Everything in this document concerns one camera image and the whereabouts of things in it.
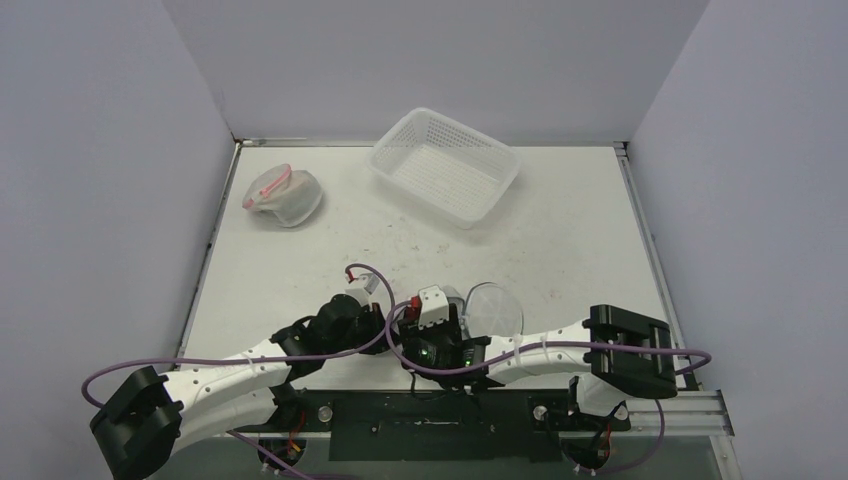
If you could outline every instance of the plastic container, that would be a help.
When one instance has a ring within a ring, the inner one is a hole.
[[[368,166],[453,224],[471,228],[501,198],[521,160],[503,143],[417,108],[377,142]]]

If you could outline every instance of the gray wall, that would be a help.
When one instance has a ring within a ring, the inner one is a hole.
[[[0,477],[111,478],[80,382],[175,352],[232,139],[158,1],[2,2],[0,69]]]
[[[237,137],[624,140],[707,0],[165,0]]]
[[[845,478],[848,3],[713,0],[630,153],[746,478]]]

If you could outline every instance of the white plastic basket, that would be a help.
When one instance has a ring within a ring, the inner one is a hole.
[[[377,142],[368,166],[455,225],[470,228],[495,206],[521,160],[503,143],[417,108]]]

